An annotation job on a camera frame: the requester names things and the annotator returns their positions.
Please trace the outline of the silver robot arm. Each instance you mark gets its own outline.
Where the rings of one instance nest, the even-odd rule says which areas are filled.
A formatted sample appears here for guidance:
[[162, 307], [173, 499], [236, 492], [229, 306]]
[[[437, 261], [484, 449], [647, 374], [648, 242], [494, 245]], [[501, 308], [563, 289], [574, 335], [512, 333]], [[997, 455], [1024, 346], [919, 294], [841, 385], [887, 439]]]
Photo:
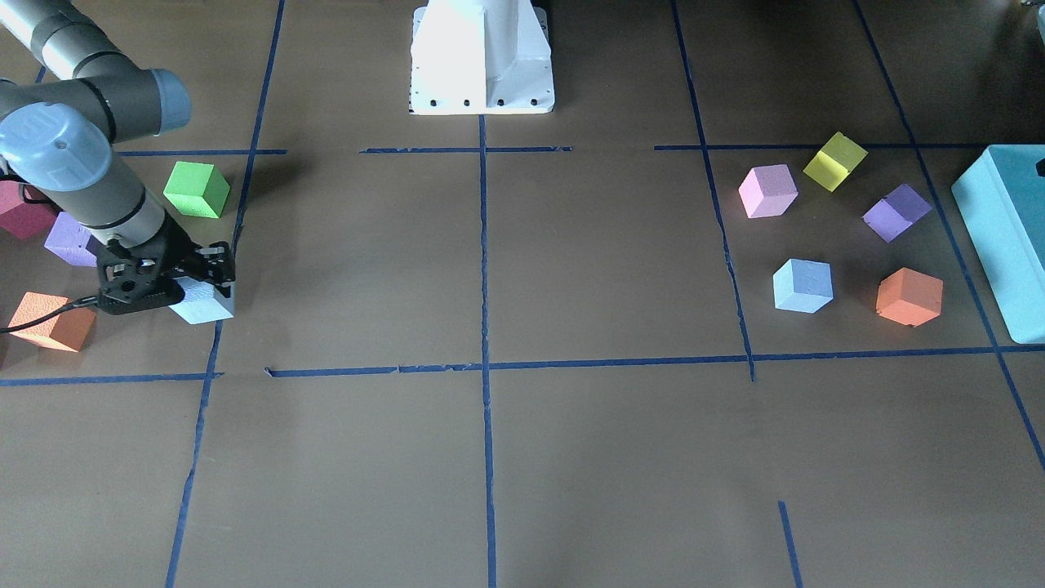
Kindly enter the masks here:
[[4, 1], [2, 25], [55, 83], [2, 83], [2, 160], [100, 243], [100, 290], [62, 306], [127, 315], [170, 306], [186, 323], [232, 317], [235, 264], [226, 242], [199, 246], [115, 152], [182, 130], [186, 86], [142, 69], [68, 1]]

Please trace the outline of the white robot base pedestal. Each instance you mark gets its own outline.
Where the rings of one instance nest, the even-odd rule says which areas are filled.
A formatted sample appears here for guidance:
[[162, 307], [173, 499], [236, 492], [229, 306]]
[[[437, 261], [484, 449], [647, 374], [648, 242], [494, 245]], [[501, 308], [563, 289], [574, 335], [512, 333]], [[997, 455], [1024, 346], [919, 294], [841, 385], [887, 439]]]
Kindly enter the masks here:
[[531, 115], [556, 104], [549, 19], [531, 1], [429, 1], [413, 14], [408, 111]]

